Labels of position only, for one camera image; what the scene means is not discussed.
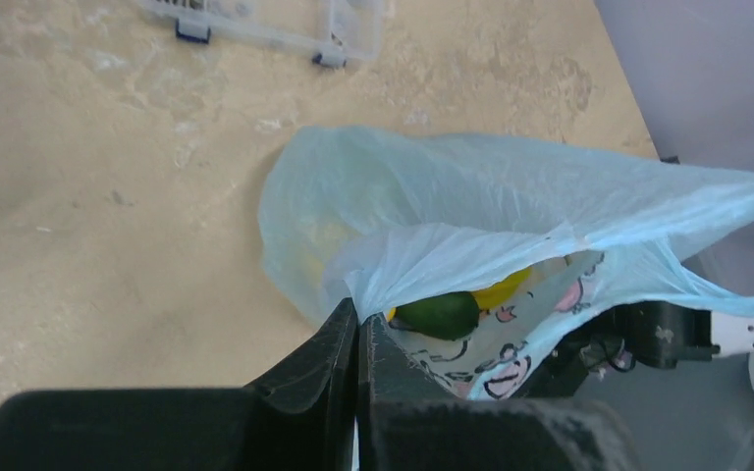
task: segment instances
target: avocado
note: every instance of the avocado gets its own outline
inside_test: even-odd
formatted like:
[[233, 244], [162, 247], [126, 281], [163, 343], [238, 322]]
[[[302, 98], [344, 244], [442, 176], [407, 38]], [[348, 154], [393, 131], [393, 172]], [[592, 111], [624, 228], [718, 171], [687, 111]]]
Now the avocado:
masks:
[[395, 317], [424, 336], [457, 340], [478, 327], [478, 303], [469, 291], [448, 292], [399, 306]]

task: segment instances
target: gray wall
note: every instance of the gray wall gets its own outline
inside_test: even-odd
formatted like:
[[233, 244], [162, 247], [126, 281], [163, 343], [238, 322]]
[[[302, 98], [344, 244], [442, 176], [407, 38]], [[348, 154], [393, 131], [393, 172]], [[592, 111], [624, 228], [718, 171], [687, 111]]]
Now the gray wall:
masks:
[[[754, 171], [754, 0], [596, 0], [661, 157]], [[754, 225], [700, 257], [712, 281], [754, 295]], [[579, 396], [613, 406], [648, 469], [743, 470], [754, 458], [745, 357], [644, 366]]]

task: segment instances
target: green object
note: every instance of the green object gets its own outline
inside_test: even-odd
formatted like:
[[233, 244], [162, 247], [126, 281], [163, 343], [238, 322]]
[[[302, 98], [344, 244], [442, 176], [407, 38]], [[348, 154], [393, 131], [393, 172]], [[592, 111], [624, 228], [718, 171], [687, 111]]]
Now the green object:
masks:
[[448, 292], [399, 306], [395, 317], [424, 336], [457, 340], [478, 327], [478, 303], [468, 291]]

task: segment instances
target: beige tabletop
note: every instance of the beige tabletop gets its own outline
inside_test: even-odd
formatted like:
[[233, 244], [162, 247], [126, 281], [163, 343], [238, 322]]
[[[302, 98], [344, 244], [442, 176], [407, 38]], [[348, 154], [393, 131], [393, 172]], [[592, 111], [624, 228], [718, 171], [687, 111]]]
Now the beige tabletop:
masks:
[[388, 2], [359, 70], [132, 0], [0, 0], [0, 401], [34, 388], [240, 385], [309, 337], [255, 219], [305, 125], [509, 132], [652, 156], [586, 0]]

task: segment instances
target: clear plastic container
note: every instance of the clear plastic container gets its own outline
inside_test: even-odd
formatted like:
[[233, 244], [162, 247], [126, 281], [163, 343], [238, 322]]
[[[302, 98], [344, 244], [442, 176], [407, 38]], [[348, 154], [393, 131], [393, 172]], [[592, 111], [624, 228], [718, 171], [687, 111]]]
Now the clear plastic container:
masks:
[[340, 67], [371, 61], [380, 51], [382, 0], [138, 0], [176, 21], [178, 36], [208, 42], [224, 34]]

